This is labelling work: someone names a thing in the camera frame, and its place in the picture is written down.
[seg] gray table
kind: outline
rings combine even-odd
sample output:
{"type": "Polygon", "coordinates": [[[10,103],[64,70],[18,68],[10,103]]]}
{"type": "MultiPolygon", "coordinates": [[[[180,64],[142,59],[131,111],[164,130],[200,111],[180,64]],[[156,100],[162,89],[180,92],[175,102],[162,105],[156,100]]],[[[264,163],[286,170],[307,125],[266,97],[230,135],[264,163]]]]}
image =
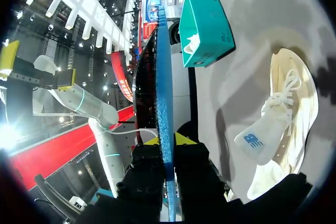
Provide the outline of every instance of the gray table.
{"type": "MultiPolygon", "coordinates": [[[[237,49],[208,68],[196,69],[199,139],[236,195],[248,202],[256,164],[233,143],[260,118],[269,97],[273,52],[296,52],[313,75],[336,59],[336,38],[317,0],[220,0],[237,49]]],[[[301,171],[315,188],[323,182],[335,151],[336,107],[319,93],[319,115],[309,137],[301,171]]]]}

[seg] blue board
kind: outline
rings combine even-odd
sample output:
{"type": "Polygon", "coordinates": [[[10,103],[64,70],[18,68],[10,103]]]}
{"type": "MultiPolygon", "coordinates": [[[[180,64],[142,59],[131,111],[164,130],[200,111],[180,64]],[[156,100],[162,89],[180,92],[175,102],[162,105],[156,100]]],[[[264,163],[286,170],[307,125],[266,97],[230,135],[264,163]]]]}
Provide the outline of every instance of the blue board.
{"type": "Polygon", "coordinates": [[[176,217],[176,188],[173,165],[173,80],[170,39],[164,8],[159,8],[156,47],[156,115],[162,159],[166,171],[169,221],[176,217]]]}

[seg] white cable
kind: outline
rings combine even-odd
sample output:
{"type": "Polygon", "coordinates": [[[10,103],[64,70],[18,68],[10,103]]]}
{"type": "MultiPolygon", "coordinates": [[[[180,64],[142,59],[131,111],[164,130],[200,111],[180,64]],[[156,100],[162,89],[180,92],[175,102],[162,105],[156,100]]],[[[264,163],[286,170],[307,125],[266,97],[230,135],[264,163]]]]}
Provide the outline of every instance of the white cable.
{"type": "MultiPolygon", "coordinates": [[[[91,116],[91,115],[76,114],[76,113],[33,113],[33,115],[35,115],[35,116],[78,116],[78,117],[82,117],[82,118],[96,119],[94,116],[91,116]]],[[[112,135],[123,135],[123,134],[128,134],[128,133],[133,133],[133,132],[147,131],[147,132],[152,133],[155,137],[158,137],[158,135],[154,131],[148,130],[148,129],[136,129],[136,130],[125,131],[125,132],[114,132],[114,129],[106,130],[100,123],[99,123],[99,126],[105,132],[108,132],[112,135]]]]}
{"type": "Polygon", "coordinates": [[[109,131],[106,131],[106,132],[108,132],[112,135],[123,135],[123,134],[128,134],[128,133],[133,133],[133,132],[139,132],[139,131],[147,131],[147,132],[152,133],[155,137],[158,137],[158,135],[154,131],[151,131],[151,130],[148,130],[148,129],[136,129],[136,130],[125,131],[125,132],[113,132],[113,131],[109,130],[109,131]]]}

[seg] teal shoebox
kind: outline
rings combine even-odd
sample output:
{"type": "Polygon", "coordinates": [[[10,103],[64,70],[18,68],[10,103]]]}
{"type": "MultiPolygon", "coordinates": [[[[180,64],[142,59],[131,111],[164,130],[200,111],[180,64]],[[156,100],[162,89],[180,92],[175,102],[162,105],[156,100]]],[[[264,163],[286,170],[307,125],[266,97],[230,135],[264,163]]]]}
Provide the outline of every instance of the teal shoebox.
{"type": "Polygon", "coordinates": [[[180,20],[184,67],[205,67],[236,49],[230,24],[219,0],[185,0],[180,20]],[[200,45],[188,54],[188,38],[198,34],[200,45]]]}

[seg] sneaker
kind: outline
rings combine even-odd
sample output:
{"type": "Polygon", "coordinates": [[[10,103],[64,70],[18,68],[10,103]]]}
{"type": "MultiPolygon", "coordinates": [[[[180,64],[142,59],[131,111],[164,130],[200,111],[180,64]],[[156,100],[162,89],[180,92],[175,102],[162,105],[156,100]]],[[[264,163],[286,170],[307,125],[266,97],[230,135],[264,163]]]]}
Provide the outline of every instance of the sneaker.
{"type": "Polygon", "coordinates": [[[252,200],[288,174],[298,173],[305,154],[306,137],[318,114],[312,76],[305,63],[291,50],[282,48],[277,55],[272,55],[270,83],[270,97],[261,110],[261,118],[235,138],[235,143],[258,164],[247,192],[252,200]],[[242,138],[253,145],[252,151],[246,151],[242,138]]]}

